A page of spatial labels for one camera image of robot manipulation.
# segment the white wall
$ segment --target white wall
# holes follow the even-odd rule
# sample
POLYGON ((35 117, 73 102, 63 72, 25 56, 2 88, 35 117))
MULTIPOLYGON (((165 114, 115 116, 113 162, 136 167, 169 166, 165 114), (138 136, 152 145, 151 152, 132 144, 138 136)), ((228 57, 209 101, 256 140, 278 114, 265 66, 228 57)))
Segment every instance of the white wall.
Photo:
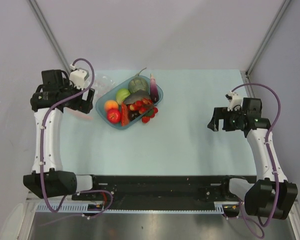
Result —
POLYGON ((35 126, 30 98, 41 71, 61 64, 25 0, 0 1, 0 229, 24 202, 22 176, 34 160, 35 126))
POLYGON ((246 70, 283 0, 38 0, 95 69, 246 70))
MULTIPOLYGON (((281 98, 282 114, 273 138, 284 173, 298 185, 300 201, 300 0, 290 5, 251 81, 272 87, 281 98)), ((254 91, 263 99, 264 116, 273 120, 275 98, 257 87, 254 91)))

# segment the eggplant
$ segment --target eggplant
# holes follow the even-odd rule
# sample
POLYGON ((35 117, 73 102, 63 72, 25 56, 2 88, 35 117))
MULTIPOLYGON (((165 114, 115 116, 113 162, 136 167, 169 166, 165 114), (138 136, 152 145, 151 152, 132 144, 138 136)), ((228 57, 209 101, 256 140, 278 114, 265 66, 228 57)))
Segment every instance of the eggplant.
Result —
POLYGON ((158 87, 156 86, 155 78, 152 73, 150 78, 150 97, 153 103, 156 103, 159 100, 158 87))
POLYGON ((139 113, 139 111, 129 111, 128 116, 129 116, 129 120, 130 122, 135 120, 138 116, 140 116, 141 114, 139 113))

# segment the wire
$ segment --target wire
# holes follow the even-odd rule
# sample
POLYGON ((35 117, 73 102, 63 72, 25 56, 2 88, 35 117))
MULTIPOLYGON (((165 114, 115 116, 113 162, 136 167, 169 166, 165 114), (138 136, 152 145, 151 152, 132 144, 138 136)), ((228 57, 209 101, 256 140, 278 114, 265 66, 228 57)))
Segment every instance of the wire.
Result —
POLYGON ((272 210, 270 212, 270 215, 269 215, 269 217, 268 217, 268 219, 266 220, 265 223, 262 223, 261 218, 258 217, 260 225, 265 228, 265 227, 267 227, 270 224, 270 222, 271 222, 271 220, 273 218, 273 215, 274 215, 277 203, 278 203, 278 199, 279 199, 279 192, 280 192, 279 175, 277 173, 277 168, 276 168, 275 160, 274 160, 273 153, 272 153, 272 150, 271 150, 271 146, 268 144, 268 142, 269 142, 269 135, 272 132, 272 130, 273 130, 276 122, 278 121, 278 119, 280 117, 280 114, 281 114, 281 101, 280 101, 279 96, 276 94, 276 92, 274 92, 274 90, 272 90, 270 87, 268 87, 266 85, 263 85, 263 84, 260 84, 260 83, 258 83, 258 84, 257 83, 254 83, 254 84, 253 83, 242 84, 242 85, 239 85, 236 88, 234 88, 232 90, 232 92, 235 91, 236 89, 239 89, 239 88, 244 87, 244 86, 249 86, 249 85, 250 86, 253 86, 253 85, 254 86, 260 86, 260 87, 262 86, 262 87, 268 89, 271 93, 273 93, 273 95, 275 96, 275 98, 276 98, 276 100, 278 102, 278 113, 277 113, 277 115, 276 115, 276 117, 275 117, 275 119, 273 121, 273 124, 271 125, 271 127, 269 128, 269 130, 267 131, 267 133, 265 135, 265 142, 267 143, 266 144, 266 148, 267 148, 267 150, 269 152, 270 160, 271 160, 272 167, 273 167, 273 174, 274 174, 274 178, 275 178, 275 196, 274 196, 274 203, 273 203, 273 207, 272 207, 272 210))
POLYGON ((242 211, 242 207, 241 207, 241 205, 243 204, 243 202, 240 200, 239 201, 239 208, 240 208, 240 212, 241 212, 241 216, 238 216, 238 217, 228 217, 228 216, 226 216, 226 214, 224 213, 223 214, 223 216, 226 218, 226 219, 243 219, 244 220, 244 222, 245 222, 245 224, 246 224, 246 226, 248 227, 248 229, 250 230, 250 232, 255 236, 255 237, 257 237, 258 239, 264 239, 265 238, 265 232, 264 232, 264 230, 263 230, 263 228, 262 228, 262 226, 259 224, 259 223, 257 223, 254 219, 252 219, 252 218, 250 218, 250 217, 248 217, 248 216, 244 216, 244 213, 243 213, 243 211, 242 211), (257 233, 256 232, 254 232, 254 230, 250 227, 250 225, 248 224, 248 222, 247 221, 250 221, 250 222, 252 222, 252 223, 255 223, 255 225, 256 226, 258 226, 258 228, 261 230, 261 232, 262 232, 262 236, 259 236, 259 235, 257 235, 257 233))
POLYGON ((65 78, 66 78, 67 80, 69 80, 69 76, 68 76, 68 74, 66 73, 66 71, 61 70, 61 72, 65 75, 65 78))
POLYGON ((235 110, 235 108, 236 108, 237 106, 240 107, 239 110, 242 109, 242 106, 239 105, 239 104, 237 104, 237 105, 235 105, 235 106, 233 107, 233 110, 235 110))
POLYGON ((112 205, 112 203, 113 203, 113 195, 109 192, 109 191, 106 191, 106 190, 88 190, 88 191, 81 191, 80 193, 82 193, 82 194, 91 194, 91 193, 106 193, 106 194, 109 194, 110 195, 110 197, 111 197, 111 199, 110 199, 110 203, 109 203, 109 205, 106 207, 106 208, 104 208, 102 211, 100 211, 99 213, 97 213, 96 215, 93 215, 93 216, 85 216, 84 214, 71 214, 71 215, 67 215, 67 216, 64 216, 64 217, 60 217, 60 218, 58 218, 58 219, 56 219, 56 220, 52 220, 52 221, 50 221, 50 222, 46 222, 46 223, 43 223, 43 224, 40 224, 39 226, 41 227, 43 227, 43 226, 47 226, 47 225, 50 225, 50 224, 53 224, 53 223, 56 223, 57 221, 61 221, 61 220, 64 220, 64 219, 68 219, 68 218, 71 218, 71 217, 84 217, 84 218, 87 218, 87 220, 89 220, 89 219, 93 219, 93 218, 97 218, 97 217, 99 217, 99 216, 101 216, 105 211, 107 211, 110 207, 111 207, 111 205, 112 205))
POLYGON ((101 194, 103 195, 103 206, 105 207, 105 204, 107 202, 106 195, 104 192, 102 192, 101 194))
POLYGON ((50 114, 50 113, 52 112, 52 110, 54 110, 57 106, 59 106, 60 104, 63 104, 63 103, 65 103, 65 102, 67 102, 67 101, 69 101, 69 100, 71 100, 71 99, 73 99, 73 98, 76 98, 76 97, 78 97, 78 96, 84 94, 86 91, 88 91, 88 90, 92 87, 92 85, 93 85, 93 83, 94 83, 94 68, 93 68, 92 64, 91 64, 88 60, 86 60, 85 58, 78 58, 78 59, 74 60, 74 62, 72 63, 72 65, 75 65, 78 61, 84 61, 84 62, 86 62, 86 63, 89 65, 89 67, 91 68, 91 71, 92 71, 92 80, 91 80, 90 85, 89 85, 87 88, 83 89, 82 91, 80 91, 80 92, 78 92, 78 93, 76 93, 76 94, 74 94, 74 95, 72 95, 72 96, 70 96, 70 97, 67 97, 67 98, 65 98, 65 99, 63 99, 63 100, 61 100, 61 101, 58 101, 58 102, 56 102, 55 104, 53 104, 53 105, 48 109, 48 111, 45 113, 45 115, 44 115, 44 117, 43 117, 42 128, 41 128, 41 131, 40 131, 40 181, 41 181, 41 190, 42 190, 42 195, 43 195, 43 198, 44 198, 44 202, 45 202, 46 206, 48 207, 48 209, 49 209, 52 213, 53 213, 53 212, 54 212, 54 213, 57 213, 57 212, 60 210, 60 208, 61 208, 61 206, 62 206, 62 204, 63 204, 63 201, 64 201, 64 199, 65 199, 66 196, 63 196, 63 198, 61 199, 61 202, 60 202, 59 206, 57 207, 57 209, 53 209, 53 208, 51 207, 51 205, 50 205, 50 203, 49 203, 49 201, 48 201, 47 195, 46 195, 46 189, 45 189, 45 183, 44 183, 44 174, 43 174, 43 172, 44 172, 44 168, 43 168, 43 166, 44 166, 44 162, 43 162, 43 142, 44 142, 44 130, 45 130, 45 124, 46 124, 46 121, 47 121, 47 118, 48 118, 49 114, 50 114))

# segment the table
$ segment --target table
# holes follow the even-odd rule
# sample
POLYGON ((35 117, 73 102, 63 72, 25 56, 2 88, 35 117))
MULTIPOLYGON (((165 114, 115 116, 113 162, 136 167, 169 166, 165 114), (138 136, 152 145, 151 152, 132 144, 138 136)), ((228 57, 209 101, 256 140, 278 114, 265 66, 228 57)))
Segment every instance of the table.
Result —
MULTIPOLYGON (((137 70, 96 71, 117 84, 137 70)), ((164 92, 157 116, 126 130, 109 126, 93 109, 93 120, 65 111, 60 136, 64 171, 130 176, 255 175, 252 151, 241 131, 207 128, 214 107, 242 84, 238 70, 145 70, 164 92)), ((246 95, 245 89, 239 89, 246 95)))

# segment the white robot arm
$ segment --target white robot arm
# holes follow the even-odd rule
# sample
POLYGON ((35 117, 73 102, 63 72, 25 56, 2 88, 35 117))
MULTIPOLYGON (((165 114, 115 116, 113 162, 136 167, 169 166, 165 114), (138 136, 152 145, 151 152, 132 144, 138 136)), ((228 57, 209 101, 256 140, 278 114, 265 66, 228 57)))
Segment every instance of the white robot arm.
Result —
POLYGON ((89 113, 92 109, 94 90, 89 89, 86 100, 82 95, 74 97, 69 101, 58 105, 54 109, 51 106, 77 95, 83 89, 84 82, 89 74, 87 70, 70 66, 72 72, 70 77, 61 70, 43 71, 42 81, 31 98, 31 106, 34 111, 36 124, 36 147, 35 159, 32 173, 23 176, 23 184, 39 198, 43 198, 40 180, 40 167, 43 165, 43 176, 47 197, 72 195, 76 192, 92 189, 92 176, 76 175, 72 172, 63 171, 60 158, 60 124, 64 107, 89 113), (43 142, 41 141, 44 116, 47 116, 43 131, 43 142), (43 144, 43 161, 40 155, 41 144, 43 144))
POLYGON ((247 139, 254 156, 257 182, 249 183, 240 177, 232 177, 229 180, 229 192, 245 201, 247 214, 268 217, 276 203, 276 210, 273 218, 285 219, 290 212, 292 205, 298 194, 297 186, 289 183, 279 164, 272 139, 269 133, 268 141, 266 135, 271 127, 267 118, 262 118, 262 101, 257 98, 242 98, 236 92, 226 94, 229 100, 228 107, 216 107, 212 120, 208 128, 217 132, 219 130, 219 120, 224 120, 223 130, 241 130, 247 139), (267 148, 270 147, 276 171, 267 148), (278 175, 279 194, 275 201, 276 179, 278 175))

